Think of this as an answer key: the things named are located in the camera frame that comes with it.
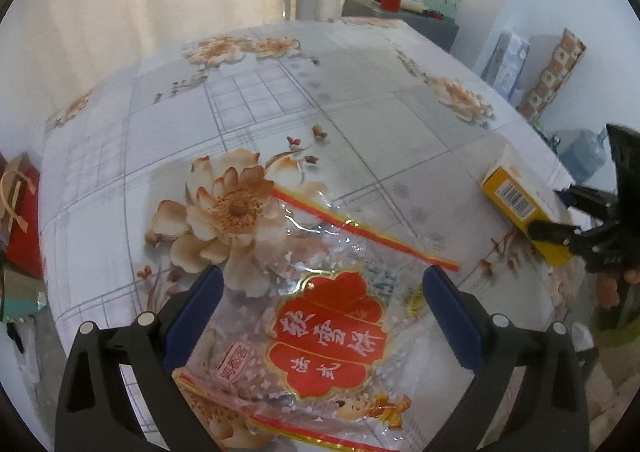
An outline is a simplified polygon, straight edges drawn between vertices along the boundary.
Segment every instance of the white and yellow box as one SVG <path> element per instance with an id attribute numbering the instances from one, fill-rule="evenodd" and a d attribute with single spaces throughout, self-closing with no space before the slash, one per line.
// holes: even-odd
<path id="1" fill-rule="evenodd" d="M 512 146 L 489 169 L 482 191 L 513 223 L 527 234 L 533 221 L 573 224 L 569 210 Z M 564 246 L 533 241 L 533 245 L 551 266 L 562 266 L 572 254 Z"/>

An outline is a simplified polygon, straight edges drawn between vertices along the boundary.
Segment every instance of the bag handle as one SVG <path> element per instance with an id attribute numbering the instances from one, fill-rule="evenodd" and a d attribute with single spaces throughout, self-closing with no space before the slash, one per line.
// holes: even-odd
<path id="1" fill-rule="evenodd" d="M 18 226 L 20 226 L 20 229 L 23 232 L 26 232 L 29 229 L 29 223 L 24 219 L 24 217 L 19 216 L 15 212 L 13 207 L 8 203 L 6 197 L 4 197 L 4 193 L 3 193 L 3 191 L 4 191 L 4 178 L 6 178 L 7 176 L 9 176 L 11 174 L 15 174 L 18 177 L 21 177 L 23 180 L 25 180 L 26 183 L 27 183 L 27 187 L 29 188 L 29 192 L 31 192 L 32 194 L 36 193 L 36 185 L 33 184 L 33 181 L 31 181 L 31 179 L 29 177 L 25 176 L 19 170 L 10 170 L 8 172 L 5 172 L 4 174 L 2 174 L 2 177 L 0 178 L 0 202 L 2 203 L 2 205 L 4 206 L 6 211 L 9 213 L 9 217 L 11 217 L 16 223 L 18 223 Z"/>

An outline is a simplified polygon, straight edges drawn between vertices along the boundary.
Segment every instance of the table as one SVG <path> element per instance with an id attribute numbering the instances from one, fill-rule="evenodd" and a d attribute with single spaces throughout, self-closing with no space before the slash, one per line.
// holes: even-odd
<path id="1" fill-rule="evenodd" d="M 380 5 L 375 0 L 344 0 L 342 16 L 376 16 L 404 20 L 415 31 L 447 52 L 451 50 L 453 41 L 455 41 L 460 29 L 460 26 L 452 20 L 439 20 L 405 10 L 387 12 L 380 8 Z"/>
<path id="2" fill-rule="evenodd" d="M 489 313 L 545 328 L 561 304 L 548 269 L 520 244 L 516 273 L 505 262 L 488 279 L 479 259 L 511 226 L 479 183 L 507 143 L 554 188 L 571 178 L 524 119 L 461 63 L 401 21 L 282 22 L 236 31 L 255 42 L 286 35 L 289 54 L 206 68 L 169 48 L 107 78 L 75 109 L 49 123 L 42 163 L 39 223 L 50 308 L 68 353 L 78 326 L 129 324 L 148 305 L 145 266 L 165 278 L 168 257 L 145 246 L 161 200 L 183 201 L 190 165 L 240 146 L 262 158 L 289 149 L 321 124 L 326 143 L 305 168 L 337 204 L 378 229 L 458 260 L 453 281 Z M 399 52 L 433 77 L 459 79 L 494 109 L 486 127 L 458 119 Z M 187 288 L 194 275 L 183 274 Z M 434 326 L 424 359 L 428 377 L 414 424 L 432 437 L 470 376 Z M 157 429 L 131 371 L 123 370 L 143 430 Z"/>

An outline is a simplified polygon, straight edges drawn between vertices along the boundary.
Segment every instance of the teal box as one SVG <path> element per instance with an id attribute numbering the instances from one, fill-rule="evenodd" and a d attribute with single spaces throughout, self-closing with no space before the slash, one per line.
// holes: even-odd
<path id="1" fill-rule="evenodd" d="M 427 10 L 455 20 L 458 16 L 460 1 L 461 0 L 425 0 L 424 5 Z"/>

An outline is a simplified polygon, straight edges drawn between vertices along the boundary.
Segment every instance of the beige curtain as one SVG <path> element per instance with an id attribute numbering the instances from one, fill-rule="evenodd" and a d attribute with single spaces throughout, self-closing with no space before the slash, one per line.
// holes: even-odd
<path id="1" fill-rule="evenodd" d="M 284 0 L 15 0 L 0 25 L 0 151 L 120 67 L 178 42 L 282 20 Z"/>

